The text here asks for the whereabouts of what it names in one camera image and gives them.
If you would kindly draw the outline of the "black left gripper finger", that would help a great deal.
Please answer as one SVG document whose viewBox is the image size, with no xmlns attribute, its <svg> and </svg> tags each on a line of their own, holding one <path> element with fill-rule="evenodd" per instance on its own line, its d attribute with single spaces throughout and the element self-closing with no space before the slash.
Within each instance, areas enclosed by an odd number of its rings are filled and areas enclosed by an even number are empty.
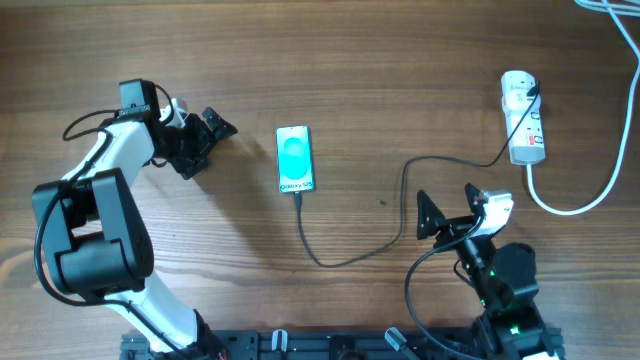
<svg viewBox="0 0 640 360">
<path fill-rule="evenodd" d="M 210 128 L 209 142 L 212 145 L 238 133 L 237 128 L 224 120 L 213 108 L 207 107 L 202 115 Z"/>
<path fill-rule="evenodd" d="M 208 155 L 209 151 L 181 153 L 172 157 L 172 166 L 184 180 L 189 180 L 208 166 Z"/>
</svg>

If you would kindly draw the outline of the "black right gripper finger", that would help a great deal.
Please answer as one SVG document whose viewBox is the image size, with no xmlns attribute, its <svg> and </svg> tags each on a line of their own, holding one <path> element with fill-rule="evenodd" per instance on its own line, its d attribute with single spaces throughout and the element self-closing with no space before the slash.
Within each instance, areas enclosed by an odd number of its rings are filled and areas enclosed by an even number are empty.
<svg viewBox="0 0 640 360">
<path fill-rule="evenodd" d="M 417 231 L 418 240 L 424 240 L 438 234 L 448 225 L 447 219 L 424 190 L 417 192 Z"/>
<path fill-rule="evenodd" d="M 484 205 L 486 203 L 484 193 L 471 183 L 465 185 L 464 191 L 471 214 L 473 216 L 484 216 Z"/>
</svg>

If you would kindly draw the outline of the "smartphone with teal screen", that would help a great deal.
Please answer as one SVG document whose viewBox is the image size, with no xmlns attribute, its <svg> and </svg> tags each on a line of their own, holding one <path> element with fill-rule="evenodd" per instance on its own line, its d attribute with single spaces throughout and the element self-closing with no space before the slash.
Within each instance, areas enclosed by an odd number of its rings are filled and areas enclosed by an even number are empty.
<svg viewBox="0 0 640 360">
<path fill-rule="evenodd" d="M 315 188 L 311 137 L 307 126 L 276 129 L 278 183 L 281 193 Z"/>
</svg>

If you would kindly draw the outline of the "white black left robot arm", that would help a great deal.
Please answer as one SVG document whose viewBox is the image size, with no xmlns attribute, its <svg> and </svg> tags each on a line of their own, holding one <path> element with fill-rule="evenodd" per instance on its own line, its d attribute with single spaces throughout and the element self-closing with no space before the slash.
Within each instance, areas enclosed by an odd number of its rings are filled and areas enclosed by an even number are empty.
<svg viewBox="0 0 640 360">
<path fill-rule="evenodd" d="M 161 86 L 119 85 L 121 106 L 92 128 L 97 142 L 62 179 L 37 186 L 34 267 L 44 290 L 73 307 L 116 311 L 165 359 L 222 359 L 223 343 L 154 270 L 151 237 L 131 193 L 140 170 L 170 165 L 189 180 L 216 144 L 237 129 L 212 108 L 190 113 L 179 100 L 161 108 Z"/>
</svg>

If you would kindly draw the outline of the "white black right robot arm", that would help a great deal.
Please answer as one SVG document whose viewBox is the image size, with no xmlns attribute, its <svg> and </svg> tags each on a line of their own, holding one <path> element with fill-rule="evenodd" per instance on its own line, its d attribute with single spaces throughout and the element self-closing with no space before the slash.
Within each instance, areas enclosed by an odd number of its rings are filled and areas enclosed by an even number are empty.
<svg viewBox="0 0 640 360">
<path fill-rule="evenodd" d="M 433 249 L 410 268 L 430 257 L 453 251 L 483 312 L 466 331 L 435 335 L 416 324 L 443 355 L 456 359 L 564 359 L 561 330 L 549 328 L 534 302 L 539 293 L 536 255 L 524 243 L 497 247 L 493 238 L 506 226 L 514 207 L 512 194 L 480 190 L 468 183 L 470 214 L 448 218 L 423 190 L 417 192 L 419 240 L 433 237 Z"/>
</svg>

